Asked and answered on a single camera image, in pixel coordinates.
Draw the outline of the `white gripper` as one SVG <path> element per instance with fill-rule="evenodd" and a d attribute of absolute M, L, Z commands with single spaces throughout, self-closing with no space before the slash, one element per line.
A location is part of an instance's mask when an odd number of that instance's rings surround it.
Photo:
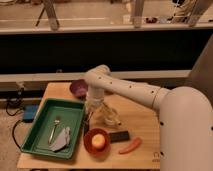
<path fill-rule="evenodd" d="M 99 88 L 89 88 L 86 94 L 86 113 L 93 113 L 104 101 L 104 90 Z"/>

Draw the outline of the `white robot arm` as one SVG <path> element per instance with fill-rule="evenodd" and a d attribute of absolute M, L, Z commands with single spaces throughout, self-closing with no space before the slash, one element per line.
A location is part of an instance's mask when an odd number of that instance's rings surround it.
<path fill-rule="evenodd" d="M 160 171 L 213 171 L 213 106 L 199 90 L 172 90 L 110 76 L 99 65 L 86 72 L 87 102 L 99 106 L 110 91 L 155 110 L 160 122 Z"/>

